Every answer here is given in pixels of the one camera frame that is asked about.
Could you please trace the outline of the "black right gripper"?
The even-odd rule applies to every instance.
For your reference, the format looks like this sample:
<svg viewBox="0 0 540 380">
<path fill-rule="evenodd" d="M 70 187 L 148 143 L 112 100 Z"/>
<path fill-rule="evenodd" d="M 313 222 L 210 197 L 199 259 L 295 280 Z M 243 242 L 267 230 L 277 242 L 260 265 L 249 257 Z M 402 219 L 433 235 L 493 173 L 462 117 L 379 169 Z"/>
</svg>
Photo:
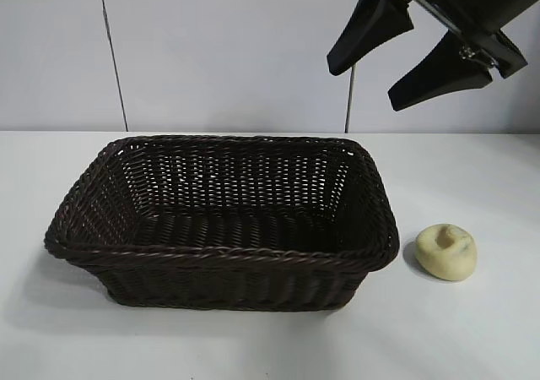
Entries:
<svg viewBox="0 0 540 380">
<path fill-rule="evenodd" d="M 330 74 L 338 76 L 369 52 L 413 29 L 412 0 L 358 0 L 342 34 L 327 54 Z M 527 65 L 502 29 L 539 0 L 414 0 L 449 31 L 388 96 L 401 111 L 440 95 L 482 89 L 497 68 L 507 79 Z"/>
</svg>

